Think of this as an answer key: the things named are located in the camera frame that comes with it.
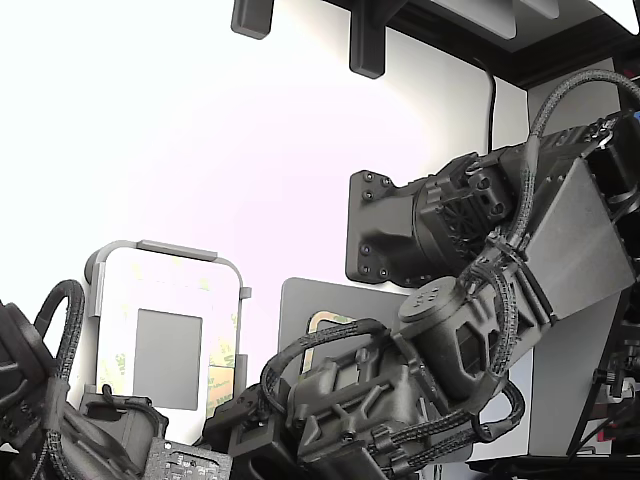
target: power cord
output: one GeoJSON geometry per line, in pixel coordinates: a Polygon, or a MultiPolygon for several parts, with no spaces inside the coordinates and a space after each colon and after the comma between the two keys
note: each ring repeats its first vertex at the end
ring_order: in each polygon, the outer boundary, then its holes
{"type": "Polygon", "coordinates": [[[573,449],[573,451],[569,455],[569,461],[572,461],[574,458],[576,458],[580,450],[582,450],[582,448],[587,444],[589,440],[591,440],[594,436],[596,436],[599,432],[601,432],[606,427],[611,425],[613,422],[619,420],[627,411],[631,409],[631,407],[635,405],[635,403],[636,403],[636,400],[634,398],[631,402],[629,402],[623,408],[611,413],[596,428],[594,428],[591,432],[589,432],[589,434],[582,439],[582,441],[576,446],[576,448],[573,449]]]}
{"type": "Polygon", "coordinates": [[[497,85],[496,77],[493,76],[489,67],[477,57],[473,58],[480,67],[485,71],[489,78],[489,87],[491,88],[489,96],[489,118],[487,119],[487,154],[493,152],[493,122],[496,109],[497,85]]]}

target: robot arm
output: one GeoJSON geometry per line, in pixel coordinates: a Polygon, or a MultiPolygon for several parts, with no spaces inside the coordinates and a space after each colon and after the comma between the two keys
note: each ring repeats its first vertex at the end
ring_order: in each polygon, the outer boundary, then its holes
{"type": "Polygon", "coordinates": [[[460,157],[400,188],[354,174],[347,276],[417,290],[390,330],[361,320],[274,357],[254,387],[258,398],[266,392],[263,408],[216,411],[205,441],[219,445],[228,433],[234,468],[249,478],[269,478],[252,466],[268,457],[281,477],[382,479],[517,426],[525,406],[509,367],[576,312],[612,295],[626,309],[636,279],[629,255],[640,238],[625,222],[637,208],[637,177],[623,152],[640,146],[630,133],[637,120],[620,113],[540,138],[552,105],[591,78],[578,77],[552,94],[524,145],[460,157]],[[297,384],[279,378],[306,348],[365,333],[369,344],[325,359],[297,384]],[[511,414],[480,424],[498,393],[511,414]],[[242,427],[230,427],[233,414],[242,427]]]}

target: metal frame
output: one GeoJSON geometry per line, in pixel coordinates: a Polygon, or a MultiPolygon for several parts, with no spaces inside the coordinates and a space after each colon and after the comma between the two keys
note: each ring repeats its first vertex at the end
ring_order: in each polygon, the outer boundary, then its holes
{"type": "MultiPolygon", "coordinates": [[[[480,60],[494,75],[525,90],[640,49],[640,38],[606,15],[511,53],[412,0],[323,1],[351,12],[349,66],[369,78],[384,74],[386,26],[472,65],[479,66],[480,60]]],[[[273,4],[274,0],[235,0],[232,30],[256,39],[266,37],[271,30],[273,4]]],[[[638,2],[636,10],[640,11],[638,2]]]]}

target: black plastic housing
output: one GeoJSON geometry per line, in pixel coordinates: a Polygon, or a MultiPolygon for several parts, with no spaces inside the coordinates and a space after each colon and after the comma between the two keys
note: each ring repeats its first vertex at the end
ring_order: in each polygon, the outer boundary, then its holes
{"type": "Polygon", "coordinates": [[[458,275],[482,250],[493,226],[513,210],[500,169],[467,175],[476,154],[436,175],[396,187],[386,176],[351,176],[346,275],[369,284],[417,288],[458,275]]]}

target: shelf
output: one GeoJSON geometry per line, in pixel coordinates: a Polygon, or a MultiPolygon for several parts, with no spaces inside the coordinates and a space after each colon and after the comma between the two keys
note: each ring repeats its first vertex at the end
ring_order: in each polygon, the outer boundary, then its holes
{"type": "MultiPolygon", "coordinates": [[[[443,0],[323,1],[351,12],[350,68],[370,78],[384,74],[386,27],[467,63],[482,63],[497,77],[525,90],[640,49],[639,37],[586,0],[561,0],[555,19],[553,12],[543,15],[542,9],[531,8],[533,0],[514,2],[518,31],[513,39],[444,8],[443,0]]],[[[273,0],[235,0],[232,28],[264,38],[271,30],[272,11],[273,0]]]]}

